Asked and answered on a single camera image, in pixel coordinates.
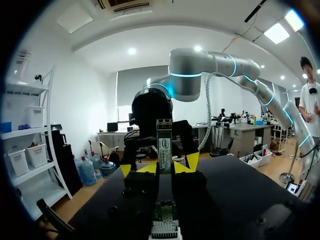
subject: computer monitor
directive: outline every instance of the computer monitor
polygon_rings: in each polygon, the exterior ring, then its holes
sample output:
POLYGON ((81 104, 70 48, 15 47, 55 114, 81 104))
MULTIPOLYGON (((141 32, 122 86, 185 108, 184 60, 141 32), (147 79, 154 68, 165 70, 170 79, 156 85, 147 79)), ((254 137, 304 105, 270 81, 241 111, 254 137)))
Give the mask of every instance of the computer monitor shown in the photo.
POLYGON ((131 120, 134 118, 134 114, 133 113, 129 113, 129 125, 132 126, 133 124, 135 124, 134 120, 131 120))
POLYGON ((115 132, 115 131, 118 131, 118 123, 117 122, 108 122, 106 124, 106 130, 108 132, 115 132))

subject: man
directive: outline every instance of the man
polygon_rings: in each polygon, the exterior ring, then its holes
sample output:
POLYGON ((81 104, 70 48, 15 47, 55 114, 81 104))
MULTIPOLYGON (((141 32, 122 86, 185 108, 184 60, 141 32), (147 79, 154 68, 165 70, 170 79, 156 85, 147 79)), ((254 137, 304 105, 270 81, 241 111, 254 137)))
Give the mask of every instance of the man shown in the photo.
POLYGON ((299 110, 317 142, 320 139, 320 84, 314 78, 313 67, 308 58, 301 57, 300 65, 308 79, 301 90, 299 110))

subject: person's hand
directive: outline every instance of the person's hand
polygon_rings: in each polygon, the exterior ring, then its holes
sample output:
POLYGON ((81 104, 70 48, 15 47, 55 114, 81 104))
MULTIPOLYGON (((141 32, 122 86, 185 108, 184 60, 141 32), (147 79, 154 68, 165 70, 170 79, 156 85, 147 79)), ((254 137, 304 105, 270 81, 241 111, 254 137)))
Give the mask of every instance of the person's hand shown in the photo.
POLYGON ((320 108, 318 106, 318 104, 314 104, 314 113, 317 114, 317 115, 320 115, 320 108))
POLYGON ((312 121, 312 114, 311 113, 308 113, 306 116, 305 116, 305 121, 307 123, 310 123, 312 121))

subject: robotic arm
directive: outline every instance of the robotic arm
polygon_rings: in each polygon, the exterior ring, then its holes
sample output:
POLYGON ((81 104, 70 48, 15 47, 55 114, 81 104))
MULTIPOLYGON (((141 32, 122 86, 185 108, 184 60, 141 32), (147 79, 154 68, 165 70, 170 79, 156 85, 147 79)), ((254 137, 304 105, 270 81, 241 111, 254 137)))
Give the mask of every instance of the robotic arm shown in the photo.
POLYGON ((169 70, 170 74, 167 76, 149 78, 142 92, 157 89, 168 99, 192 102, 200 96, 202 73, 215 73, 218 77, 226 77, 239 87, 253 93, 276 116, 283 129, 294 126, 296 140, 304 156, 300 177, 307 178, 316 185, 320 173, 320 166, 317 164, 320 153, 315 148, 315 141, 296 106, 288 101, 282 108, 274 93, 257 80, 261 69, 256 62, 230 54, 178 48, 170 53, 169 70))

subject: yellow marker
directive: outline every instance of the yellow marker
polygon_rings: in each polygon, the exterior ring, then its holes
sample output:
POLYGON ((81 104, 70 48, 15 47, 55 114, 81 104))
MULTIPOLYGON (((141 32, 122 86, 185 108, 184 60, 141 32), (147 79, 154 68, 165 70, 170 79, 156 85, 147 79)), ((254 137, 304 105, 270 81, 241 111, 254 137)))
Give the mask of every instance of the yellow marker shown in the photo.
POLYGON ((123 173, 123 176, 126 177, 130 172, 131 165, 130 164, 120 165, 120 168, 123 173))
POLYGON ((150 163, 149 165, 139 169, 137 172, 138 173, 149 172, 149 173, 156 174, 156 170, 157 170, 157 161, 154 161, 153 163, 150 163))
POLYGON ((180 174, 182 172, 186 172, 186 173, 193 173, 194 171, 192 171, 191 169, 187 168, 186 166, 183 166, 182 164, 174 161, 174 171, 175 174, 180 174))
POLYGON ((198 165, 199 160, 199 152, 191 153, 186 156, 186 160, 188 161, 190 169, 195 172, 198 165))

